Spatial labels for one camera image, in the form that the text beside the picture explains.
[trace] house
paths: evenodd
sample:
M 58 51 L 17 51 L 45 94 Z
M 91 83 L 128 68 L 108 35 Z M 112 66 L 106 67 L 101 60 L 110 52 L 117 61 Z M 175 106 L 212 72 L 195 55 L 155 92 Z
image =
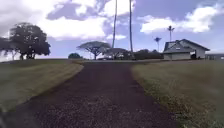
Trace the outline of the house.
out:
M 198 59 L 203 59 L 205 58 L 206 51 L 210 50 L 197 43 L 183 39 L 166 42 L 163 55 L 165 60 L 187 60 L 193 56 Z
M 224 53 L 206 54 L 205 58 L 207 60 L 224 60 Z

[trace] palm tree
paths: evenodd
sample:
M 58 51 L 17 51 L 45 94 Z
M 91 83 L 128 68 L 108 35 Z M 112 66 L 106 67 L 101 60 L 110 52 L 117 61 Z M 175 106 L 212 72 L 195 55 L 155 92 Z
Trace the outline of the palm tree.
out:
M 113 31 L 112 48 L 114 48 L 114 43 L 115 43 L 115 39 L 116 39 L 116 22 L 117 22 L 117 0 L 115 0 L 115 15 L 114 15 L 114 31 Z
M 130 29 L 130 45 L 131 45 L 131 53 L 132 53 L 132 57 L 133 56 L 133 44 L 132 44 L 132 10 L 131 10 L 131 7 L 132 7 L 132 0 L 130 0 L 129 2 L 129 9 L 130 9 L 130 26 L 129 26 L 129 29 Z
M 154 40 L 157 42 L 157 45 L 158 45 L 158 52 L 159 52 L 159 41 L 161 40 L 162 38 L 160 37 L 156 37 Z
M 168 31 L 170 32 L 170 42 L 172 41 L 172 32 L 174 31 L 175 28 L 173 28 L 171 25 L 168 27 Z

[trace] roof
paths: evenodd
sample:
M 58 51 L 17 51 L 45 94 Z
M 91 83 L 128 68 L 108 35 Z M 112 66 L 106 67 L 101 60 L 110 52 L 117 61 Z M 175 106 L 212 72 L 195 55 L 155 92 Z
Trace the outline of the roof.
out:
M 176 41 L 173 41 L 173 42 L 166 42 L 165 44 L 165 48 L 164 48 L 164 52 L 163 53 L 187 53 L 187 52 L 193 52 L 194 50 L 190 47 L 183 47 L 180 42 L 181 41 L 184 41 L 184 42 L 187 42 L 188 44 L 191 44 L 191 45 L 194 45 L 194 46 L 197 46 L 197 47 L 200 47 L 202 49 L 204 49 L 205 51 L 210 51 L 210 49 L 204 47 L 204 46 L 201 46 L 197 43 L 194 43 L 192 41 L 189 41 L 187 39 L 183 39 L 183 40 L 176 40 Z M 172 47 L 174 47 L 176 44 L 179 45 L 179 47 L 181 47 L 181 49 L 172 49 Z
M 166 47 L 163 53 L 190 53 L 190 52 L 194 52 L 194 49 L 190 48 L 190 47 L 183 47 L 180 42 L 176 42 L 173 46 L 169 47 L 169 44 L 166 43 Z
M 181 41 L 185 41 L 185 42 L 187 42 L 187 43 L 189 43 L 189 44 L 195 45 L 195 46 L 197 46 L 197 47 L 201 47 L 201 48 L 204 49 L 205 51 L 210 51 L 210 49 L 208 49 L 208 48 L 206 48 L 206 47 L 204 47 L 204 46 L 201 46 L 201 45 L 199 45 L 199 44 L 197 44 L 197 43 L 195 43 L 195 42 L 192 42 L 192 41 L 190 41 L 190 40 L 183 39 L 183 40 L 181 40 Z

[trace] paved path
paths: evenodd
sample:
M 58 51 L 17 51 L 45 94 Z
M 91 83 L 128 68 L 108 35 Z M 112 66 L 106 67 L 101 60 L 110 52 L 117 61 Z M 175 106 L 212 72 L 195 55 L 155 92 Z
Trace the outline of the paved path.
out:
M 86 63 L 75 77 L 7 114 L 9 128 L 175 128 L 127 63 Z

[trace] grassy field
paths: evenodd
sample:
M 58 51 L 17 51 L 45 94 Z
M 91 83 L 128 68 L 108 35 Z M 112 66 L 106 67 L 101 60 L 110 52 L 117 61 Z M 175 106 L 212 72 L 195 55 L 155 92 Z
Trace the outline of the grassy field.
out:
M 133 67 L 145 92 L 183 127 L 224 127 L 224 62 L 163 62 Z
M 82 68 L 72 60 L 0 63 L 0 107 L 7 111 L 64 82 Z

